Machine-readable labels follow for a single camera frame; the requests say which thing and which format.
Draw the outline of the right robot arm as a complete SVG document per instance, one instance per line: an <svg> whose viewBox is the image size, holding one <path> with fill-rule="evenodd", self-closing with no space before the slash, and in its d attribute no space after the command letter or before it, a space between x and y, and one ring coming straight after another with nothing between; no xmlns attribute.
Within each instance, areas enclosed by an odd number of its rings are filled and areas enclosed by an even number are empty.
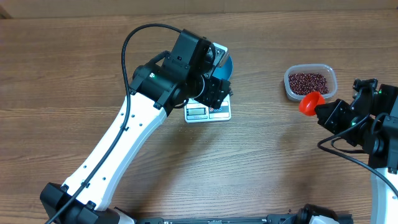
<svg viewBox="0 0 398 224"><path fill-rule="evenodd" d="M370 171L370 222L397 223L397 87L379 85L376 79L356 79L353 90L352 103L337 99L315 107L318 124L332 133L318 147ZM349 151L324 147L341 139L361 146L368 162L351 157Z"/></svg>

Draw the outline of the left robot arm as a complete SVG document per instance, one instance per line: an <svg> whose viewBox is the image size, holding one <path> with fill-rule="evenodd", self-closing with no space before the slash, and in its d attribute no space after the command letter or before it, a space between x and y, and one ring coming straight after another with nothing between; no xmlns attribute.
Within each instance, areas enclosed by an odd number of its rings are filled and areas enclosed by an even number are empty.
<svg viewBox="0 0 398 224"><path fill-rule="evenodd" d="M49 223L134 223L126 212L110 208L119 181L172 110L189 100L221 107L230 82L215 72L228 60L225 46L183 29L172 50L125 75L124 103L100 142L64 183L48 183L41 192Z"/></svg>

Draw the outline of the red measuring scoop blue handle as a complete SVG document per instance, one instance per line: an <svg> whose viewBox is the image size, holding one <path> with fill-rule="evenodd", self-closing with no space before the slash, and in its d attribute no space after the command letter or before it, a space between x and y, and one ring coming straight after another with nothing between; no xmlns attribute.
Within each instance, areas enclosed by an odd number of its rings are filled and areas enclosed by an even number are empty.
<svg viewBox="0 0 398 224"><path fill-rule="evenodd" d="M306 116L316 115L315 108L318 105L325 104L325 99L318 91L313 91L307 94L300 102L299 111Z"/></svg>

